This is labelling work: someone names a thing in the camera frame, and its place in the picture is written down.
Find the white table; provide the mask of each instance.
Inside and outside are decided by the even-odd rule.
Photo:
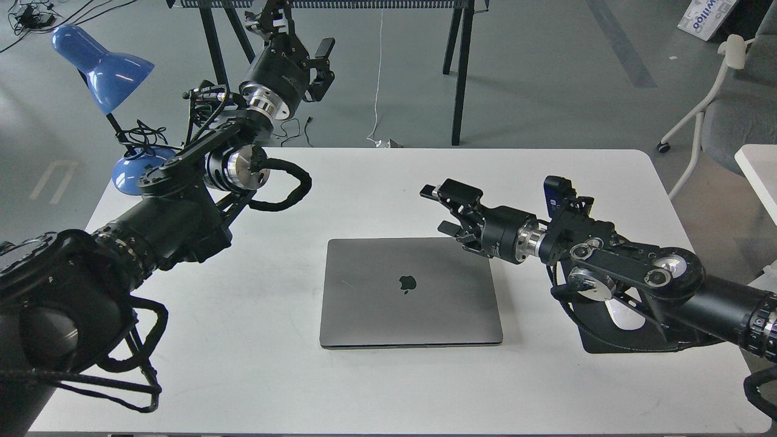
[[[777,145],[746,144],[733,157],[777,223]]]
[[[496,347],[322,349],[329,239],[438,236],[450,219],[422,199],[454,178],[486,206],[546,217],[542,181],[570,178],[593,216],[634,241],[690,248],[649,158],[627,150],[268,149],[313,177],[286,212],[245,211],[233,246],[155,273],[135,294],[167,305],[152,356],[164,387],[139,414],[58,390],[32,427],[56,432],[204,434],[623,434],[763,432],[731,344],[676,354],[589,355],[549,294],[538,260],[492,260],[504,343]],[[258,198],[296,184],[273,174]],[[89,229],[137,201],[108,186]]]

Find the silver laptop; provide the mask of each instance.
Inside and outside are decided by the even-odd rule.
[[[331,239],[324,348],[499,344],[489,260],[452,238]]]

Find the gray floor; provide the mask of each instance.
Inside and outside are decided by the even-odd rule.
[[[83,3],[55,0],[63,15]],[[706,94],[720,64],[716,44],[676,29],[687,4],[493,1],[490,12],[476,16],[472,32],[460,147],[639,149],[671,189],[688,162],[692,127],[673,138],[668,154],[659,155],[654,146]],[[0,7],[10,5],[0,1]],[[215,15],[234,85],[247,63],[223,14]],[[381,12],[297,10],[294,18],[311,51],[323,37],[337,39],[335,83],[321,103],[303,103],[297,114],[303,123],[313,118],[311,144],[372,147],[365,137],[374,123]],[[375,138],[405,147],[450,147],[455,74],[441,74],[449,23],[449,11],[385,11]],[[0,27],[4,47],[14,37]],[[201,79],[214,79],[197,12],[145,0],[83,27],[109,49],[156,64],[115,111],[119,121],[130,126],[140,117],[151,126],[164,125],[168,138],[179,142],[186,129],[181,93]],[[253,41],[258,49],[260,39]],[[47,230],[85,226],[120,147],[75,70],[51,50],[48,35],[29,35],[0,54],[0,112],[0,239],[19,242]],[[291,125],[286,126],[295,133]],[[304,135],[285,146],[307,147]],[[32,199],[56,161],[63,163]],[[75,173],[56,201],[72,166]],[[608,163],[591,172],[607,180]],[[711,274],[748,283],[777,259],[777,227],[750,185],[705,156],[674,205]]]

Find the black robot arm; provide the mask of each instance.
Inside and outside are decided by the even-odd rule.
[[[328,60],[334,40],[324,40],[308,60],[293,22],[290,29],[285,42],[270,38],[239,93],[203,82],[184,94],[190,126],[183,150],[138,179],[143,198],[121,217],[91,235],[71,229],[19,245],[0,242],[0,435],[23,435],[56,388],[140,412],[156,409],[162,388],[149,357],[165,330],[167,310],[131,292],[157,269],[201,263],[229,247],[229,226],[245,207],[283,211],[311,190],[307,172],[262,149],[273,120],[293,115],[302,100],[320,100],[334,78]],[[308,83],[312,68],[317,79]],[[289,173],[299,185],[284,201],[254,200],[271,170]],[[226,195],[215,201],[208,188]],[[145,339],[135,327],[136,309],[157,315]],[[131,357],[111,358],[121,341]],[[107,372],[140,369],[148,385],[80,374],[93,365]],[[69,383],[152,398],[138,407]]]
[[[480,204],[481,190],[455,180],[427,185],[420,194],[456,217],[459,224],[442,222],[438,230],[465,250],[513,264],[538,257],[547,266],[552,296],[581,332],[596,341],[632,352],[680,351],[728,341],[777,362],[777,295],[706,274],[688,250],[628,241],[612,223],[589,217],[594,199],[578,197],[566,179],[547,177],[544,188],[550,222],[507,206],[487,208]],[[558,264],[562,284],[556,279]],[[597,332],[592,326],[600,320],[583,316],[606,316],[606,310],[591,308],[611,299],[644,317],[660,336],[661,347],[636,347]],[[769,369],[745,379],[744,386],[748,400],[777,420],[777,408],[758,391],[774,379],[777,370]]]

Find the blue desk lamp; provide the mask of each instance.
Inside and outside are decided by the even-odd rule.
[[[148,76],[154,65],[131,54],[108,51],[82,28],[64,24],[51,36],[57,53],[73,64],[81,73],[97,107],[105,114],[127,152],[113,168],[112,180],[125,194],[139,195],[137,178],[176,154],[175,149],[150,144],[153,135],[167,141],[164,128],[153,130],[138,121],[138,128],[125,131],[111,114]]]

